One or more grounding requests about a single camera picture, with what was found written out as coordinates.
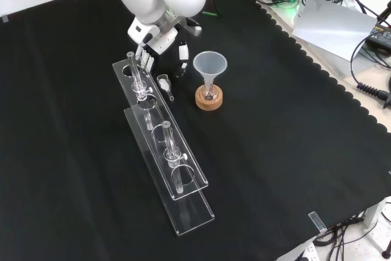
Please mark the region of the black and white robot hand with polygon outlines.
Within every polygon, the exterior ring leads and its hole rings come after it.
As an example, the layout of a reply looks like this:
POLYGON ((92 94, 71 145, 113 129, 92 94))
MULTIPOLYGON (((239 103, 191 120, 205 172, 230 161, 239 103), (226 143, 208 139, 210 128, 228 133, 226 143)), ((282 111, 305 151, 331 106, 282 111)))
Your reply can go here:
POLYGON ((128 36, 137 44, 136 60, 141 69, 151 72, 155 56, 162 55, 175 41, 179 30, 188 24, 185 17, 144 24, 137 17, 128 28, 128 36))

